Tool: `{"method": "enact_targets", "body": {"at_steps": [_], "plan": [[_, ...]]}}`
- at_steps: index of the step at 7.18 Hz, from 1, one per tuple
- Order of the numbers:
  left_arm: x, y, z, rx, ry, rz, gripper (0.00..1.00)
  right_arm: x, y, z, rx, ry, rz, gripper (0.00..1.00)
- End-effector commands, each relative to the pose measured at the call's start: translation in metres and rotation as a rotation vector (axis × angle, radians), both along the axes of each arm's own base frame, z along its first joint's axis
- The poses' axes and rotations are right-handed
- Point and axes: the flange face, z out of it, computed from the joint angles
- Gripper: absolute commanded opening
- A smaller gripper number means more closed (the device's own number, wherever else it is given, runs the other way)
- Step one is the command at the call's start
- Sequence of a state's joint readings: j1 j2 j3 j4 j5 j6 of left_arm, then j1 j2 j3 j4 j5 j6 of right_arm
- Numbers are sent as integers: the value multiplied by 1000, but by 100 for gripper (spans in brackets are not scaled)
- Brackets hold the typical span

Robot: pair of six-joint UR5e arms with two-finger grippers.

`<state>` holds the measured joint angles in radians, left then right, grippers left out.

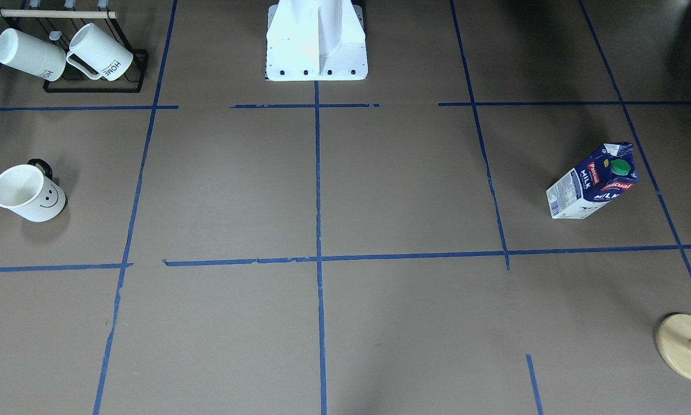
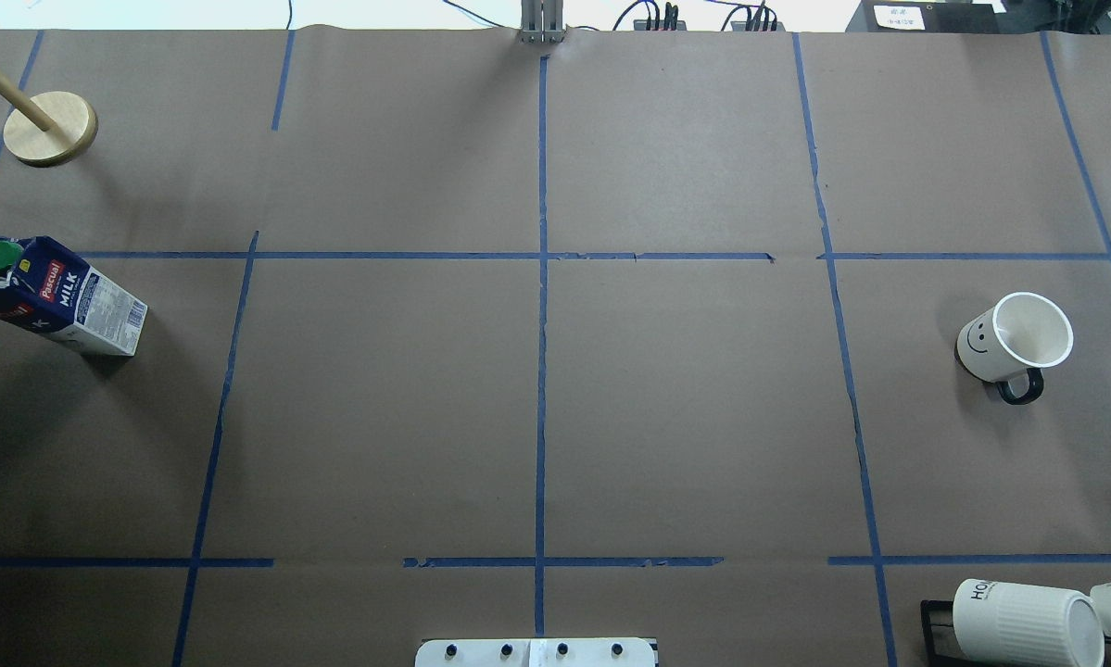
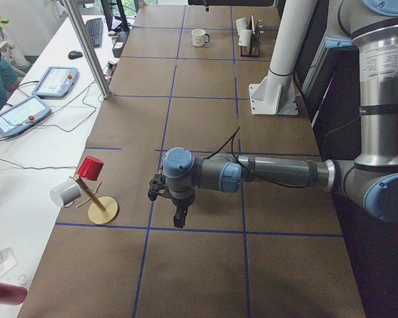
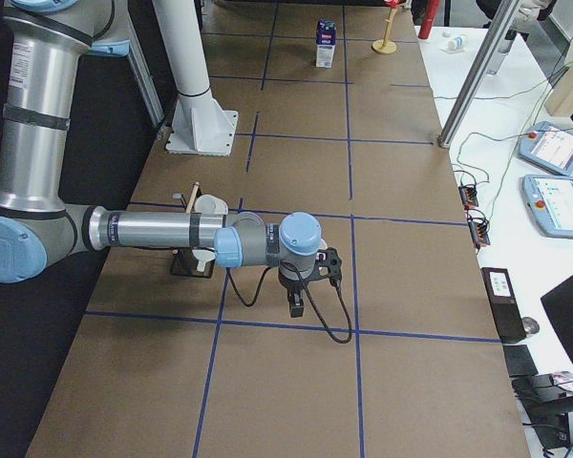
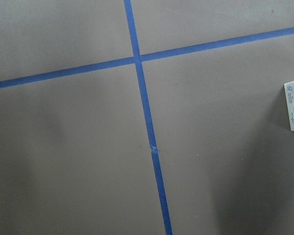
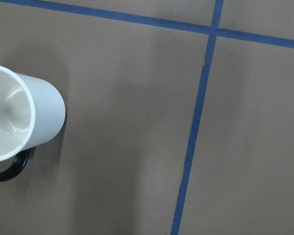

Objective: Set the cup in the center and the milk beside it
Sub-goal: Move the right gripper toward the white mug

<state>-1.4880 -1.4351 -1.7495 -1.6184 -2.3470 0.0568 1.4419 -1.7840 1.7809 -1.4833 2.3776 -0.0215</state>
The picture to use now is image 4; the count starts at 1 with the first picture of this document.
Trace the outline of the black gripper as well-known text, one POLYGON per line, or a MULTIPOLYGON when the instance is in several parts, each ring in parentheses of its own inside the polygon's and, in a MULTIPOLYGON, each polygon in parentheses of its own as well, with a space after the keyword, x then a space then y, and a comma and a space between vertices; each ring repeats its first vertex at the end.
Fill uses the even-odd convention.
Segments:
POLYGON ((302 318, 305 303, 301 296, 304 290, 304 281, 297 271, 289 270, 284 266, 279 268, 279 282, 286 289, 289 296, 289 314, 291 318, 302 318))

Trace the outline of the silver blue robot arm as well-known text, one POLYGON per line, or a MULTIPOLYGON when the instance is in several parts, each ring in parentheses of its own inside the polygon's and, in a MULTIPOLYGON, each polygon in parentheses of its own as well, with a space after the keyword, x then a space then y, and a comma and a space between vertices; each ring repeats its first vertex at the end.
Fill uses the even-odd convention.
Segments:
POLYGON ((14 42, 0 151, 0 282, 34 278, 81 251, 191 248, 226 269, 277 268, 290 315, 300 317, 329 254, 309 214, 265 224, 250 212, 111 211, 59 197, 78 60, 137 52, 127 3, 8 1, 3 16, 14 42))

